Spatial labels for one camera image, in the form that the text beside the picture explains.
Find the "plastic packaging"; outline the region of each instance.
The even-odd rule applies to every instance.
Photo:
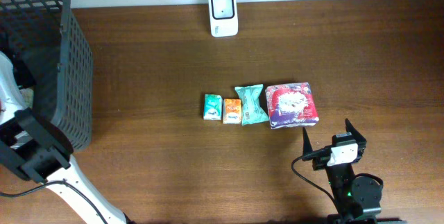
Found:
[[[240,99],[223,100],[223,123],[240,124],[242,122],[242,104]]]
[[[259,104],[259,95],[264,85],[235,87],[242,100],[242,125],[268,121],[268,116]]]
[[[313,126],[319,121],[308,83],[268,86],[266,100],[272,129]]]
[[[204,120],[222,119],[222,97],[219,95],[205,95],[205,107],[203,108]]]

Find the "basket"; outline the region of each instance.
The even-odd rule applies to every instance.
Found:
[[[70,2],[0,0],[0,33],[35,79],[34,112],[82,150],[92,136],[93,57]]]

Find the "green packet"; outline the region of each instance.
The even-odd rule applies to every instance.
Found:
[[[268,116],[259,104],[259,95],[264,85],[235,87],[242,100],[242,125],[268,121]]]

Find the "brown wood surface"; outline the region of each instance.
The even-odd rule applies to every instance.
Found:
[[[93,142],[76,153],[99,191],[147,223],[265,223],[334,213],[297,178],[300,128],[203,121],[203,95],[309,82],[314,148],[367,138],[356,173],[385,181],[381,217],[444,219],[444,0],[241,3],[239,34],[210,35],[206,5],[75,10],[94,54]],[[325,172],[296,165],[322,187]],[[34,187],[0,168],[0,190]],[[50,191],[0,199],[0,223],[82,223]]]

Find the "black cable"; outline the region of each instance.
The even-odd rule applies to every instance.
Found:
[[[92,203],[92,201],[90,199],[88,199],[88,197],[86,197],[86,195],[84,195],[77,188],[75,188],[73,185],[69,184],[68,182],[66,182],[64,180],[48,182],[48,183],[45,183],[43,185],[40,185],[38,187],[35,187],[33,189],[29,189],[28,191],[21,192],[21,193],[10,194],[10,193],[0,192],[0,196],[7,197],[7,198],[16,198],[16,197],[20,197],[20,196],[25,196],[25,195],[30,194],[30,193],[34,193],[36,191],[39,191],[40,189],[44,189],[47,186],[51,186],[51,185],[54,185],[54,184],[65,185],[66,187],[69,187],[72,191],[76,192],[80,197],[82,197],[87,203],[89,203],[91,205],[91,207],[94,209],[94,211],[100,217],[100,219],[102,219],[103,223],[108,224],[108,222],[106,222],[106,220],[105,220],[105,217],[103,217],[102,213],[99,211],[99,209],[97,209],[96,205],[94,203]]]
[[[297,161],[301,160],[302,158],[303,158],[303,155],[301,155],[300,157],[296,158],[296,159],[291,163],[291,170],[293,171],[293,173],[295,173],[297,176],[299,176],[300,179],[304,180],[305,182],[308,182],[311,186],[313,186],[313,187],[315,187],[315,188],[321,190],[322,192],[324,192],[324,193],[328,196],[328,198],[330,198],[330,200],[332,200],[332,202],[333,202],[334,207],[336,208],[336,210],[339,211],[339,209],[338,209],[338,205],[336,204],[336,201],[334,200],[333,196],[332,196],[330,193],[328,193],[327,190],[321,188],[320,186],[318,186],[317,184],[315,184],[315,183],[312,182],[311,180],[308,180],[307,178],[305,178],[303,175],[299,174],[299,173],[294,169],[294,164],[295,164]]]

